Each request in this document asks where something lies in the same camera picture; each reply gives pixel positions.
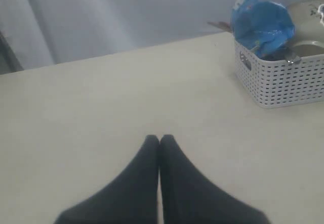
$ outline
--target white table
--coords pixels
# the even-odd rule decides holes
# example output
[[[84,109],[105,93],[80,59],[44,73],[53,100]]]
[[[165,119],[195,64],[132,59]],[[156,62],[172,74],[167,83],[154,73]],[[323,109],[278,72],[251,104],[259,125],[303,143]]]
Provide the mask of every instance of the white table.
[[[324,220],[324,103],[259,108],[229,34],[2,75],[0,94],[1,223],[53,223],[165,133],[272,223]]]

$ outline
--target white plastic basket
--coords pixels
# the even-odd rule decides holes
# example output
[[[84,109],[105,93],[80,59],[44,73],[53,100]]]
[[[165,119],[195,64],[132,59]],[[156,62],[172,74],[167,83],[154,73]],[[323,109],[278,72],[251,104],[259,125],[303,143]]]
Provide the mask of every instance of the white plastic basket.
[[[324,55],[303,57],[299,65],[264,61],[235,42],[236,74],[262,108],[324,100]]]

